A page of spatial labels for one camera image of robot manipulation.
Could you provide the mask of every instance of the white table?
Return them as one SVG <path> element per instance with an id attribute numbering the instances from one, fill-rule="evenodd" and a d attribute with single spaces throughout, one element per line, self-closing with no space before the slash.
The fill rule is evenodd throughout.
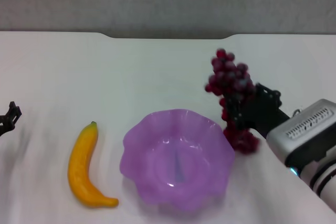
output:
<path id="1" fill-rule="evenodd" d="M 336 36 L 236 35 L 223 40 L 113 39 L 90 33 L 0 33 L 0 114 L 23 116 L 0 138 L 1 224 L 336 223 L 336 215 L 272 154 L 265 141 L 237 155 L 226 197 L 196 215 L 146 206 L 119 172 L 125 133 L 145 115 L 184 108 L 223 125 L 203 90 L 218 47 L 250 66 L 254 81 L 282 92 L 291 114 L 336 101 Z M 80 130 L 99 126 L 90 177 L 117 209 L 87 209 L 67 182 Z"/>

